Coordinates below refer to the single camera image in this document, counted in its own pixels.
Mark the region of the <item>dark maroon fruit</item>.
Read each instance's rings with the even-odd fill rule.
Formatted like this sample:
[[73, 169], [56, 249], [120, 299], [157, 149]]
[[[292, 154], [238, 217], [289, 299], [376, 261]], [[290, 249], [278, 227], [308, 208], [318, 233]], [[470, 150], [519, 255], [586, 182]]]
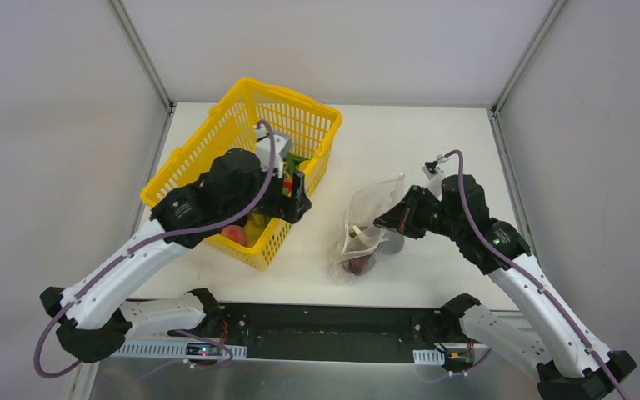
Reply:
[[373, 254], [350, 258], [340, 262], [342, 269], [353, 276], [362, 276], [371, 271], [376, 263]]

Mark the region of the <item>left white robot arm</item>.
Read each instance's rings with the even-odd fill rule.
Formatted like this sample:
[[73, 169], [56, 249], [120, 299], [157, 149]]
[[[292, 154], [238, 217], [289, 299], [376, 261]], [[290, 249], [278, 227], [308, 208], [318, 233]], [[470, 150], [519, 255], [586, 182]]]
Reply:
[[46, 288], [40, 299], [62, 348], [82, 363], [95, 363], [140, 336], [172, 330], [214, 335], [222, 311], [206, 288], [177, 298], [129, 297], [162, 267], [250, 213], [298, 222], [312, 206], [305, 174], [294, 170], [285, 188], [283, 166], [274, 164], [280, 159], [262, 160], [241, 148], [216, 157], [197, 180], [156, 204], [131, 239], [82, 281]]

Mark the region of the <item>yellow plastic basket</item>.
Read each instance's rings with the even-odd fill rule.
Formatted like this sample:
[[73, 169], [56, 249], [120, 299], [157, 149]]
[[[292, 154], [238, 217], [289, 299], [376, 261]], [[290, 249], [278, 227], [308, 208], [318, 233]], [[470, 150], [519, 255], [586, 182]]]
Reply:
[[155, 272], [206, 242], [266, 269], [310, 210], [342, 122], [332, 107], [245, 77], [142, 190], [132, 263]]

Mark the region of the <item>clear zip top bag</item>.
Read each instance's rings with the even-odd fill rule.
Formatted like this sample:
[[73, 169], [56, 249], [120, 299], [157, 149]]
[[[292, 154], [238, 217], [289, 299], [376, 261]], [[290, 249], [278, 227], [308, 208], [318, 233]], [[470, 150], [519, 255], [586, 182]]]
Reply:
[[374, 220], [398, 204], [404, 194], [405, 175], [399, 173], [356, 191], [345, 207], [337, 241], [328, 251], [328, 271], [341, 283], [369, 273], [389, 256], [400, 253], [403, 236], [377, 227]]

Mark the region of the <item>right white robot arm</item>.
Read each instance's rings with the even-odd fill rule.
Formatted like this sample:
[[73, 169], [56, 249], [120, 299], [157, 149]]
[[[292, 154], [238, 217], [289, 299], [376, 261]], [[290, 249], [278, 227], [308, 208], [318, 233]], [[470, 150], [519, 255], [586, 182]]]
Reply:
[[625, 350], [612, 350], [578, 318], [545, 277], [525, 239], [510, 223], [492, 217], [484, 189], [473, 176], [452, 175], [441, 194], [412, 185], [376, 217], [376, 226], [407, 238], [434, 233], [459, 252], [514, 302], [531, 332], [524, 332], [462, 293], [446, 302], [441, 334], [466, 336], [528, 374], [543, 399], [603, 399], [636, 368]]

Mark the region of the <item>pink peach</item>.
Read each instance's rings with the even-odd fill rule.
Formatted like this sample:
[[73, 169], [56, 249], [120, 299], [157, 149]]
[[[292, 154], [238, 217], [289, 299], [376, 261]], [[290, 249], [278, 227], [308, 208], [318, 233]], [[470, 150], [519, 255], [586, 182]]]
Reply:
[[246, 246], [248, 240], [248, 235], [244, 227], [234, 224], [224, 227], [220, 232], [220, 235], [243, 247]]

